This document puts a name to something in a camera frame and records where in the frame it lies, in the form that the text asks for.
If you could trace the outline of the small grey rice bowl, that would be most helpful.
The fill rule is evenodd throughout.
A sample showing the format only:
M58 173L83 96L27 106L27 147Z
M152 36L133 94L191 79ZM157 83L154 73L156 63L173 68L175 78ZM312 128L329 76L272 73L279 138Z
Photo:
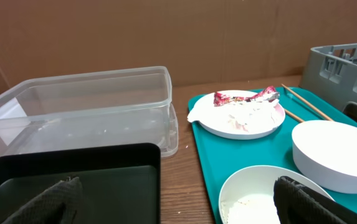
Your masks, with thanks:
M274 204L274 183L287 176L327 198L331 196L305 176L277 166L258 165L233 173L219 194L219 214L223 223L279 223Z

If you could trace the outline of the white napkin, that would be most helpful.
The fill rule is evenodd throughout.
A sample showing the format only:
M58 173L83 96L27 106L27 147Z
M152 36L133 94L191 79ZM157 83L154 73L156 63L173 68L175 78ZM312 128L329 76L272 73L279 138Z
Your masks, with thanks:
M248 133L258 133L266 129L270 130L277 123L277 106L279 100L252 101L239 105L231 105L227 109L228 123L236 130Z

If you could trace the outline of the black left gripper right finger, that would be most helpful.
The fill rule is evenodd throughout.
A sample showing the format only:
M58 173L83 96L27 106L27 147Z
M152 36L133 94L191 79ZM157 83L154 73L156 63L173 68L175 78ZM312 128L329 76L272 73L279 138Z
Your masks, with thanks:
M274 205L281 224L357 224L357 213L287 176L274 183Z

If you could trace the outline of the red snack wrapper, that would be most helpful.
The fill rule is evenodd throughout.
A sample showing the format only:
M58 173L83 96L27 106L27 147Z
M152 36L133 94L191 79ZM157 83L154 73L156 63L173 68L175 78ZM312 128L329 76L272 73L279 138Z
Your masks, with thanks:
M252 96L231 96L221 92L215 92L213 103L214 106L224 106L234 103L261 103L265 101L271 103L279 98L280 93L273 86L268 86L266 89Z

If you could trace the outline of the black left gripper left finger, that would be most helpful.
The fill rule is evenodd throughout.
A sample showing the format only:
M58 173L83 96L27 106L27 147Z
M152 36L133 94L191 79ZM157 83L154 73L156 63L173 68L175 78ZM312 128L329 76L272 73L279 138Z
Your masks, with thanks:
M20 207L3 224L72 224L82 199L83 188L78 177L61 180Z

